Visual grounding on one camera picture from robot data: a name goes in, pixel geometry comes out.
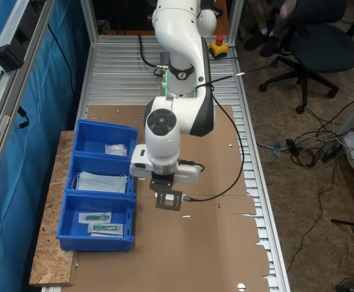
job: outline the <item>blue plastic bin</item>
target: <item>blue plastic bin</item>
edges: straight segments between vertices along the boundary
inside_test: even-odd
[[[89,172],[94,175],[120,176],[127,175],[125,193],[95,192],[88,190],[75,190],[77,175],[79,172]],[[135,197],[134,178],[130,175],[130,160],[120,156],[91,156],[73,153],[70,160],[68,178],[66,179],[66,190],[82,193],[99,193],[105,195]]]
[[[131,158],[135,149],[138,130],[111,123],[92,122],[78,120],[73,150],[87,154],[105,154],[105,145],[124,144],[127,149],[127,157]]]
[[[61,249],[128,251],[134,243],[134,207],[134,198],[65,192],[56,234]],[[92,237],[88,224],[78,223],[78,214],[83,212],[112,212],[112,223],[125,224],[123,237]]]

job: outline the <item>metal slats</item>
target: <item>metal slats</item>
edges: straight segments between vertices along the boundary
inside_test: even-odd
[[[144,55],[151,63],[159,62],[159,53],[165,51],[159,45],[155,36],[143,36]],[[93,70],[90,85],[86,89],[86,106],[90,105],[146,105],[160,93],[160,78],[153,75],[154,68],[146,66],[139,53],[137,36],[100,36],[95,51]],[[234,74],[230,60],[212,61],[211,77],[215,80],[220,77]],[[240,97],[234,78],[213,84],[214,96],[221,105],[231,105],[235,124],[241,136],[245,151],[245,184],[248,195],[254,197],[256,214],[252,215],[257,224],[259,245],[266,249],[269,259],[270,273],[267,278],[271,291],[280,291],[277,283],[275,266],[271,252],[268,230],[265,223],[265,214],[261,204],[261,194],[255,180],[259,173],[254,170],[252,152],[246,138],[245,122],[240,105]]]

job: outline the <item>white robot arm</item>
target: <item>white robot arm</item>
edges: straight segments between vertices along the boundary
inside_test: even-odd
[[[153,14],[156,37],[170,52],[165,72],[167,94],[146,107],[146,144],[136,146],[130,173],[151,178],[156,207],[179,210],[184,195],[172,190],[173,183],[198,181],[201,167],[180,160],[180,133],[205,136],[215,124],[208,48],[199,30],[211,34],[216,17],[206,12],[198,18],[213,4],[214,0],[158,0]],[[173,201],[172,206],[165,204],[167,199]]]

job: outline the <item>chair wheel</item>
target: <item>chair wheel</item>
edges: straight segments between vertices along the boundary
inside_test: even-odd
[[[337,91],[335,91],[334,89],[331,89],[331,90],[327,93],[327,96],[332,99],[332,98],[335,97],[336,93],[337,93]]]
[[[260,86],[258,86],[258,90],[260,91],[260,92],[264,92],[264,91],[266,91],[268,89],[268,85],[266,84],[266,83],[262,83],[262,84],[260,84]]]
[[[296,108],[296,112],[297,112],[298,114],[302,114],[302,113],[304,113],[304,111],[305,111],[305,109],[304,109],[304,106],[302,106],[302,105],[299,105],[299,106]]]
[[[270,66],[272,66],[273,68],[277,68],[279,66],[279,62],[277,60],[273,60]]]

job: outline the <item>face mask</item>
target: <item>face mask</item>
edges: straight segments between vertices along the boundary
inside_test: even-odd
[[[106,176],[82,172],[78,173],[76,177],[76,190],[92,190],[96,192],[112,193],[124,193],[126,191],[127,175]]]

